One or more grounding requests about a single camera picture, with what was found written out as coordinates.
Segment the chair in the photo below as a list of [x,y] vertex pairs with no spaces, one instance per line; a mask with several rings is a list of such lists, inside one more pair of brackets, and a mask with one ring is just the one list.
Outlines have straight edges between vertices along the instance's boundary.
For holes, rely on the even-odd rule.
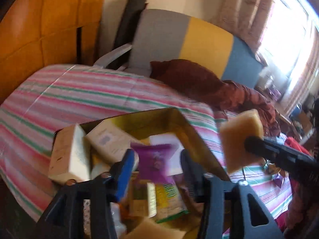
[[231,33],[167,10],[144,10],[132,44],[102,56],[94,67],[107,68],[128,51],[131,52],[125,71],[148,77],[151,61],[187,59],[213,71],[221,80],[233,80],[253,88],[262,69],[247,44]]

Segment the curtain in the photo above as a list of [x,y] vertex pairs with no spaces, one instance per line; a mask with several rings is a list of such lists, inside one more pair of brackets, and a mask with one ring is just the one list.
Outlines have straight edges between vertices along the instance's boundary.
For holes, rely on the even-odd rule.
[[256,53],[273,0],[224,0],[214,22],[244,40]]
[[304,102],[318,73],[319,32],[315,24],[312,24],[309,42],[303,50],[303,55],[300,55],[299,62],[291,73],[291,83],[280,102],[286,116],[291,114],[297,103]]

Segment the metal screw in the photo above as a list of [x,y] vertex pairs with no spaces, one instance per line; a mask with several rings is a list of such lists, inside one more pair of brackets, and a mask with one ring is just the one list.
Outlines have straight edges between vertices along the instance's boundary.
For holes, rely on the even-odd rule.
[[109,172],[103,172],[103,173],[101,173],[101,177],[106,179],[106,178],[112,177],[112,175]]
[[65,184],[68,185],[68,186],[72,186],[72,185],[74,185],[76,182],[77,182],[77,181],[76,181],[75,179],[69,179],[69,180],[66,181]]
[[239,180],[239,181],[238,181],[238,184],[239,184],[240,186],[248,186],[248,182],[247,182],[246,180]]
[[204,173],[204,177],[205,177],[206,179],[211,179],[211,178],[214,177],[214,175],[212,175],[210,172],[205,172],[205,173]]

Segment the window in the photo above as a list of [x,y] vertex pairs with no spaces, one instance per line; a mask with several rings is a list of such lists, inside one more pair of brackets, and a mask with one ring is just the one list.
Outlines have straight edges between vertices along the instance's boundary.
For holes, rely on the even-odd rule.
[[296,65],[308,30],[308,14],[298,0],[274,0],[259,52],[284,75]]

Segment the bed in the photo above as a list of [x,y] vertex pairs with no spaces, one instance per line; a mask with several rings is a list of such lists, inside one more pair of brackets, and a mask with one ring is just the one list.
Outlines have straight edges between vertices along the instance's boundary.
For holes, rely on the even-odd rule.
[[[124,113],[176,107],[224,167],[218,130],[232,112],[179,95],[166,85],[127,72],[81,65],[47,66],[24,81],[0,107],[0,173],[21,207],[37,221],[58,187],[47,178],[56,130]],[[230,176],[246,179],[273,217],[292,199],[289,179],[281,188],[260,166]]]

